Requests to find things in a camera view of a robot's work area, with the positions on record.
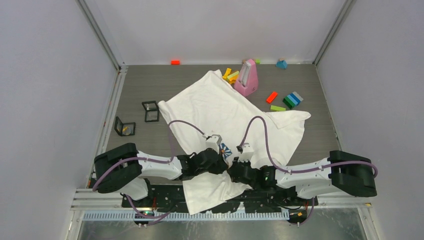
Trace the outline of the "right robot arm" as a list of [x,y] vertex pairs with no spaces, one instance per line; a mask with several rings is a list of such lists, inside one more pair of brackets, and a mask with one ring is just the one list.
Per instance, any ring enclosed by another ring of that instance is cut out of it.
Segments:
[[321,160],[286,166],[251,167],[249,161],[235,160],[228,169],[231,181],[250,186],[255,191],[276,193],[286,190],[285,198],[291,205],[299,205],[319,195],[344,192],[350,196],[377,196],[375,178],[378,170],[371,160],[344,152],[330,151]]

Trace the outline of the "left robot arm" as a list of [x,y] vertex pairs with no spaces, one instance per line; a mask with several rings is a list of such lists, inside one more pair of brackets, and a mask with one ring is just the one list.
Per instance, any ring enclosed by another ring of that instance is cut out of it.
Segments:
[[208,147],[199,153],[161,157],[137,150],[134,143],[126,143],[94,158],[97,180],[92,190],[101,194],[121,193],[141,207],[148,207],[154,197],[147,177],[187,181],[203,173],[222,174],[228,164],[219,150]]

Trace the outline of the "white t-shirt with daisy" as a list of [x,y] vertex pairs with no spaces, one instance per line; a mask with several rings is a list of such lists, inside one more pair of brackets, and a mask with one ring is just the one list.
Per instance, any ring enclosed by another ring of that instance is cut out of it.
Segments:
[[241,142],[249,143],[254,150],[251,166],[257,169],[286,166],[311,117],[301,110],[261,111],[224,81],[220,70],[208,71],[170,100],[160,101],[158,107],[185,153],[206,148],[203,134],[220,135],[231,150],[230,161],[239,155]]

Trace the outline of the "black display box with coin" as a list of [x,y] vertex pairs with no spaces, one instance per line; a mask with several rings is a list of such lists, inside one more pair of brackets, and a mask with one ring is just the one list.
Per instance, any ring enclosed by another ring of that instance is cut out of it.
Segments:
[[120,137],[134,136],[136,132],[136,123],[123,123],[121,119],[116,116],[114,121],[114,130]]

